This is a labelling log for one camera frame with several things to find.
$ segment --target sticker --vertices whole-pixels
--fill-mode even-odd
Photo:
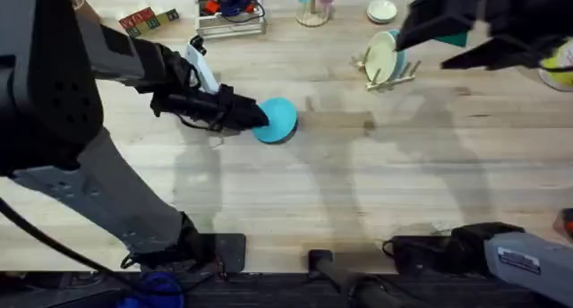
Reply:
[[[539,259],[534,258],[531,255],[499,247],[498,258],[503,264],[541,275],[541,265],[539,263]]]

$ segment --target floor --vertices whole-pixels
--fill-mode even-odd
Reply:
[[[405,289],[408,295],[413,295],[427,306],[444,308],[478,308],[478,307],[562,307],[547,299],[534,295],[526,290],[505,284],[496,280],[482,278],[446,278],[431,277],[424,281],[400,276],[382,276],[386,282],[391,282]],[[302,274],[273,274],[273,275],[240,275],[231,279],[230,283],[221,280],[211,280],[195,288],[187,296],[187,307],[193,308],[222,308],[222,307],[269,307],[269,308],[343,308],[347,307],[346,300],[326,281],[315,281],[305,284],[306,276]],[[195,280],[188,280],[192,285]],[[117,289],[118,285],[104,279],[94,286],[75,287],[65,291],[27,290],[10,295],[0,292],[0,306],[10,308],[48,308],[75,300],[87,295]],[[396,288],[389,290],[391,294],[405,298]]]

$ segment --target wooden tabletop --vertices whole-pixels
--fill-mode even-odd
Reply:
[[[360,270],[391,270],[381,241],[499,220],[566,243],[552,231],[573,198],[573,95],[535,72],[442,71],[461,48],[430,41],[408,50],[422,60],[416,81],[369,93],[351,57],[398,19],[366,19],[371,0],[337,0],[317,29],[295,20],[295,0],[264,0],[264,36],[208,41],[214,73],[237,93],[286,97],[299,110],[289,143],[269,146],[159,119],[150,96],[101,81],[106,126],[127,161],[157,194],[202,232],[241,232],[247,270],[303,271],[305,254],[327,248]],[[192,0],[90,0],[108,25],[145,5],[177,8],[183,19],[150,36],[184,49],[194,35]],[[469,47],[485,40],[478,24]],[[119,270],[126,250],[65,206],[0,182],[2,197],[50,235]],[[84,270],[0,220],[0,270]]]

